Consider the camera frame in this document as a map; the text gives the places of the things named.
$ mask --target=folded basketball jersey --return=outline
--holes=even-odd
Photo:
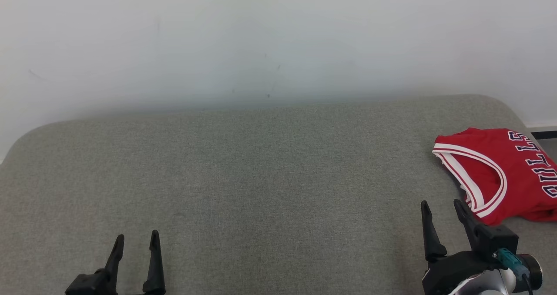
[[[508,129],[438,136],[433,154],[460,182],[487,225],[510,216],[557,221],[557,166],[527,136]]]

